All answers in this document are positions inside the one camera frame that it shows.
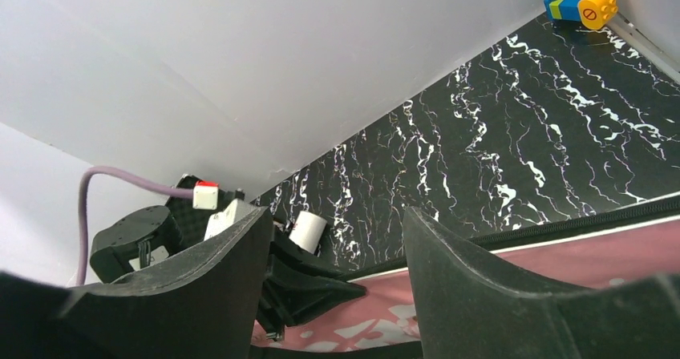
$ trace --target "green stripe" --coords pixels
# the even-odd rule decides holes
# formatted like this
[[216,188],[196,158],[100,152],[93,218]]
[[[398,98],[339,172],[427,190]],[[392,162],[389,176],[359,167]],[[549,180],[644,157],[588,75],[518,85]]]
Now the green stripe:
[[562,13],[560,12],[560,4],[564,0],[555,0],[553,2],[550,2],[550,13],[552,13],[552,18],[556,18],[558,20],[562,19]]

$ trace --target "prohibition symbol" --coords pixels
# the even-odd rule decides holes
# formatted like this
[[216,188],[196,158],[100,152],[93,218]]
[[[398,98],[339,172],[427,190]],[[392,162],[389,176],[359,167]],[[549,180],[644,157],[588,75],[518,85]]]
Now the prohibition symbol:
[[595,13],[595,10],[585,9],[583,10],[583,17],[585,17],[587,20],[593,21],[597,17],[597,13]]

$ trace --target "pink fabric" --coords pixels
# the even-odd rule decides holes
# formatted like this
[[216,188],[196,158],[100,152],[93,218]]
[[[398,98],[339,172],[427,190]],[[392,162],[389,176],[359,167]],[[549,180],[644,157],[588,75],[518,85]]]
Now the pink fabric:
[[[522,268],[553,279],[604,288],[656,272],[680,272],[680,220],[624,232],[499,253]],[[283,342],[253,343],[299,351],[341,352],[420,340],[408,271],[357,280],[368,295],[285,330]]]

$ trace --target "marble floor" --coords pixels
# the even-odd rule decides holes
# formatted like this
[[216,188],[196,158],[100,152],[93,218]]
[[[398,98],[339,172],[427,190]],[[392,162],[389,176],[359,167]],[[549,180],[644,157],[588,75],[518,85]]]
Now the marble floor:
[[680,191],[678,123],[680,86],[611,30],[541,15],[256,202],[327,218],[320,257],[354,270],[403,255],[409,206],[483,235]]

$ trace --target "black marble surface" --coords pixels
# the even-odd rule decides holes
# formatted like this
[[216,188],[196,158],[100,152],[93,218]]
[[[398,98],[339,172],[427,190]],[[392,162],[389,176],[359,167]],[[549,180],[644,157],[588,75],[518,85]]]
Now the black marble surface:
[[542,15],[256,202],[328,219],[320,256],[403,254],[404,208],[471,234],[680,191],[680,86],[612,31]]

